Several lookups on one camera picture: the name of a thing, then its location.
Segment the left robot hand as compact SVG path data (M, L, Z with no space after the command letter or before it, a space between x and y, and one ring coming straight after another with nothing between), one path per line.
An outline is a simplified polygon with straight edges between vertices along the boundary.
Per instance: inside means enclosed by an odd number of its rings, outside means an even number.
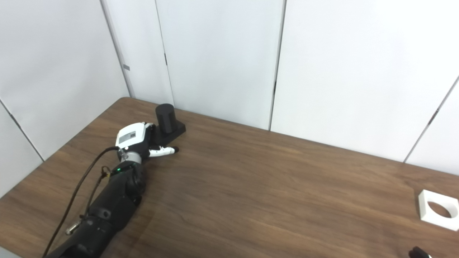
M142 163L151 157L161 157L179 152L178 147L166 147L155 142L156 125L139 122L128 125L117 134L116 147L120 162Z

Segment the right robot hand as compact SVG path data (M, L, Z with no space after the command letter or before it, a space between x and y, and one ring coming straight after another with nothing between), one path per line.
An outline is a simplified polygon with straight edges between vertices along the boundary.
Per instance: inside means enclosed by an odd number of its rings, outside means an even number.
M419 248L418 246L413 247L409 252L408 256L410 258L432 258L430 254L428 254L423 249Z

